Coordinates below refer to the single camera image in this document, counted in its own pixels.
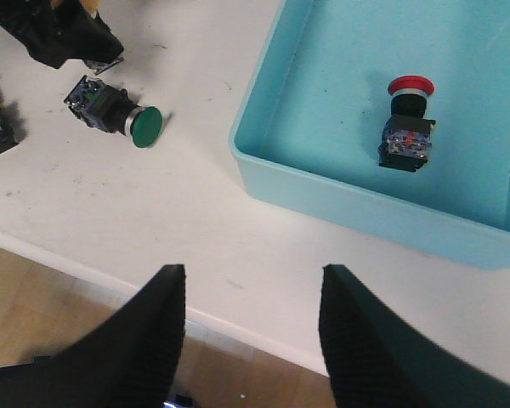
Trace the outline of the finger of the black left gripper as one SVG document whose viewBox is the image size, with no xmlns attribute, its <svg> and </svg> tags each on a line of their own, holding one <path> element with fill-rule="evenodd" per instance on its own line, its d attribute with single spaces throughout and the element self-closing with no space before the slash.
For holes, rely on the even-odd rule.
<svg viewBox="0 0 510 408">
<path fill-rule="evenodd" d="M 0 26 L 34 60 L 55 69 L 67 60 L 110 64 L 124 50 L 99 14 L 79 1 L 0 1 Z"/>
</svg>

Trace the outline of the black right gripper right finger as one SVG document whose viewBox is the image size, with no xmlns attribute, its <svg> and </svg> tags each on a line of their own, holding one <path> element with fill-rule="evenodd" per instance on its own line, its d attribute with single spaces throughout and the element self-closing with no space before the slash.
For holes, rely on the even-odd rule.
<svg viewBox="0 0 510 408">
<path fill-rule="evenodd" d="M 338 407 L 510 407 L 510 385 L 407 324 L 349 269 L 323 269 L 320 346 Z"/>
</svg>

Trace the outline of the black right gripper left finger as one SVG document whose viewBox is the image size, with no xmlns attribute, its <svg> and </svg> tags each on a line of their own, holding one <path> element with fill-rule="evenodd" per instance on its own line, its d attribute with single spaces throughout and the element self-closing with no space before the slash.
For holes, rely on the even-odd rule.
<svg viewBox="0 0 510 408">
<path fill-rule="evenodd" d="M 184 342 L 184 266 L 165 265 L 107 321 L 53 357 L 0 367 L 0 407 L 160 407 Z"/>
</svg>

